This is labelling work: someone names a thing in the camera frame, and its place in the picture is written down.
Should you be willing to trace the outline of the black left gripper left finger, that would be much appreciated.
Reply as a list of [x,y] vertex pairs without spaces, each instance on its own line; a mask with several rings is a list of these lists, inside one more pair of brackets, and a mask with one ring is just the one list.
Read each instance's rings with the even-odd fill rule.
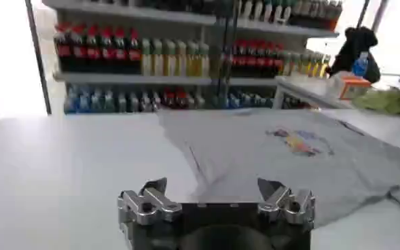
[[130,222],[150,226],[157,221],[176,221],[182,214],[181,203],[174,202],[165,196],[167,178],[147,181],[135,192],[123,190],[117,197],[119,225]]

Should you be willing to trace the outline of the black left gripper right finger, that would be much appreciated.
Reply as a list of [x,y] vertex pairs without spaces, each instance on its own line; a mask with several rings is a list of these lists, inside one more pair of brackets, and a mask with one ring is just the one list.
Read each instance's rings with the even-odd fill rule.
[[279,181],[258,178],[257,185],[263,202],[257,206],[258,213],[268,221],[284,220],[291,225],[313,225],[315,218],[315,197],[311,190],[297,190]]

